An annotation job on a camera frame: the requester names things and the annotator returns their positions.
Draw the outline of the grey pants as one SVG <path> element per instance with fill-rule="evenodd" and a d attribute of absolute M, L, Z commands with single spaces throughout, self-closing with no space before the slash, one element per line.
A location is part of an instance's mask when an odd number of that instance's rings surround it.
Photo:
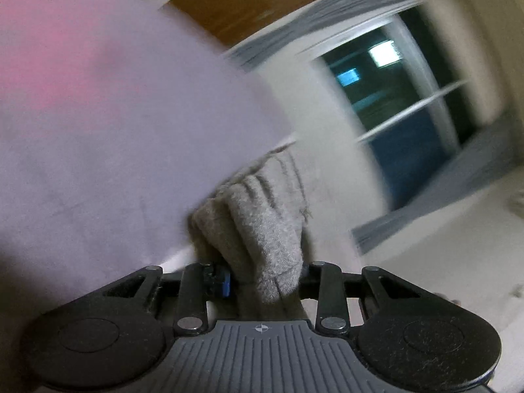
<path fill-rule="evenodd" d="M 220 253 L 237 280 L 242 318 L 306 318 L 298 288 L 307 218 L 292 145 L 235 173 L 193 212 L 196 233 Z"/>

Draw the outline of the striped pink grey bed sheet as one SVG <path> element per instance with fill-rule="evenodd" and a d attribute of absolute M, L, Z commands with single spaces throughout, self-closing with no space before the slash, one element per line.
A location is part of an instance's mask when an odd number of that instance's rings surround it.
<path fill-rule="evenodd" d="M 147 264 L 290 133 L 271 94 L 144 0 L 1 0 L 1 337 Z"/>

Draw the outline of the grey curtain right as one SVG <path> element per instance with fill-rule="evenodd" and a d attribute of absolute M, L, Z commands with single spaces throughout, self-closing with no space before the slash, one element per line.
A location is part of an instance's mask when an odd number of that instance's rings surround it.
<path fill-rule="evenodd" d="M 476 134 L 406 206 L 353 229 L 367 254 L 421 216 L 428 215 L 504 177 L 523 162 L 522 127 L 506 112 Z"/>

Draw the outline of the grey curtain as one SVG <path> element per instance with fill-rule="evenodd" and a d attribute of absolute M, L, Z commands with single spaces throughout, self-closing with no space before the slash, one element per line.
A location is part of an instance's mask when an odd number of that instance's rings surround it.
<path fill-rule="evenodd" d="M 522 127 L 506 112 L 476 134 L 406 206 L 353 229 L 367 254 L 421 216 L 428 215 L 504 177 L 523 162 Z"/>
<path fill-rule="evenodd" d="M 239 44 L 230 60 L 251 71 L 293 41 L 344 20 L 407 0 L 318 0 L 296 18 L 262 36 Z"/>

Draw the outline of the white framed window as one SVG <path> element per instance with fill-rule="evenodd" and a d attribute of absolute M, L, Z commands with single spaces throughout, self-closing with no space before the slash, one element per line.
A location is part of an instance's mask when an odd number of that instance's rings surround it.
<path fill-rule="evenodd" d="M 365 219 L 405 207 L 479 130 L 421 3 L 319 32 L 299 54 L 318 81 L 333 179 Z"/>

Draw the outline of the grey curtain left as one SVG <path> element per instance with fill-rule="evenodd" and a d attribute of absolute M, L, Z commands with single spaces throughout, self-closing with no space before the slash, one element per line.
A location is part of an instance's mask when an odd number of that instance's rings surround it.
<path fill-rule="evenodd" d="M 296 18 L 262 36 L 239 44 L 230 60 L 251 71 L 293 41 L 344 20 L 407 0 L 318 0 Z"/>

